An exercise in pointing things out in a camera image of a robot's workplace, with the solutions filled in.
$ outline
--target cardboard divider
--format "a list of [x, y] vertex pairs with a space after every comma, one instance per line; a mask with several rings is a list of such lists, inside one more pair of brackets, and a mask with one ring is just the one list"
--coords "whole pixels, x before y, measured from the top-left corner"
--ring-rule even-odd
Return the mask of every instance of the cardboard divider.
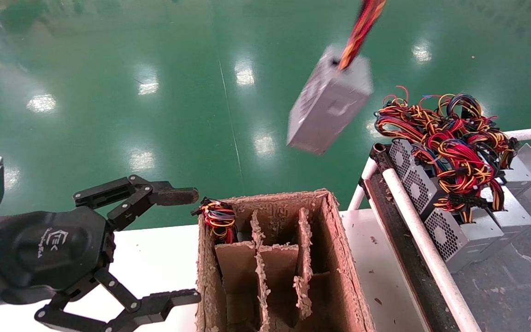
[[224, 202], [232, 204], [236, 213], [235, 225], [239, 230], [248, 231], [252, 220], [258, 223], [264, 245], [297, 244], [295, 225], [299, 210], [307, 208], [312, 213], [317, 212], [327, 193], [326, 190], [316, 190], [280, 194], [282, 200], [272, 200], [273, 195], [258, 195], [230, 198]]
[[266, 283], [266, 273], [265, 268], [266, 265], [263, 261], [263, 258], [261, 258], [260, 253], [258, 252], [255, 255], [255, 260], [257, 262], [257, 268], [255, 269], [255, 273], [257, 273], [257, 298], [260, 304], [260, 330], [259, 332], [270, 332], [270, 314], [268, 312], [267, 307], [267, 297], [269, 296], [271, 290], [267, 288]]
[[297, 225], [298, 233], [298, 258], [296, 275], [293, 278], [293, 288], [296, 290], [297, 303], [299, 310], [299, 320], [304, 320], [313, 312], [311, 310], [312, 301], [308, 298], [308, 288], [313, 276], [313, 269], [311, 268], [310, 246], [312, 245], [312, 232], [308, 224], [308, 210], [301, 208], [299, 210], [299, 221]]
[[297, 244], [274, 244], [261, 246], [259, 253], [263, 258], [267, 286], [270, 290], [288, 290], [292, 287], [299, 256]]
[[217, 244], [214, 247], [227, 294], [255, 291], [255, 244], [251, 241]]

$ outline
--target power supply unit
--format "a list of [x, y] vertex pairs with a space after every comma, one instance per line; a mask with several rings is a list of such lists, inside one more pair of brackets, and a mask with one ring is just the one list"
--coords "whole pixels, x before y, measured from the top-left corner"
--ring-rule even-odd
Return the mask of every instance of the power supply unit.
[[438, 178], [430, 178], [423, 166], [415, 164], [415, 157], [411, 155], [412, 149], [407, 140], [396, 139], [392, 142], [388, 154], [417, 213], [421, 220], [425, 220], [434, 210], [434, 203], [438, 198], [446, 196], [446, 193], [438, 185]]
[[343, 47], [328, 46], [293, 105], [288, 145], [321, 155], [354, 119], [372, 94], [370, 63], [358, 55], [338, 70]]
[[451, 273], [487, 258], [483, 254], [485, 249], [503, 236], [495, 221], [482, 208], [472, 208], [472, 221], [459, 225], [451, 212], [440, 208], [435, 208], [424, 221]]
[[395, 139], [390, 145], [388, 155], [395, 165], [396, 174], [403, 179], [415, 166], [415, 157], [411, 155], [413, 147], [406, 139]]
[[[531, 228], [531, 216], [529, 213], [514, 197], [510, 189], [506, 187], [502, 187], [502, 189], [504, 197], [504, 211], [492, 211], [489, 212], [489, 214], [503, 232], [503, 236], [485, 249], [484, 255], [487, 257], [495, 254], [510, 244], [510, 242], [514, 240], [516, 236]], [[485, 198], [489, 202], [493, 201], [493, 194], [488, 188], [485, 188], [481, 191], [481, 197]]]
[[438, 178], [430, 178], [423, 166], [413, 166], [406, 176], [401, 178], [403, 186], [419, 213], [421, 220], [425, 220], [434, 210], [434, 203], [438, 198], [447, 194], [438, 185]]
[[505, 170], [505, 186], [516, 197], [531, 188], [531, 172], [520, 158], [514, 158], [510, 170]]

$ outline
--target epoxy floor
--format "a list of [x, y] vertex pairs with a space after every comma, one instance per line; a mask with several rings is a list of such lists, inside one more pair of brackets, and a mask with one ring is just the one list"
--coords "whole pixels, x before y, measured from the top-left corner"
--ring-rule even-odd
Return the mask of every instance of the epoxy floor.
[[[138, 174], [224, 198], [326, 187], [346, 207], [407, 86], [467, 92], [503, 130], [531, 127], [531, 0], [388, 0], [361, 53], [375, 93], [322, 157], [286, 147], [319, 55], [358, 0], [0, 0], [0, 214], [72, 208]], [[154, 207], [131, 229], [194, 223]]]

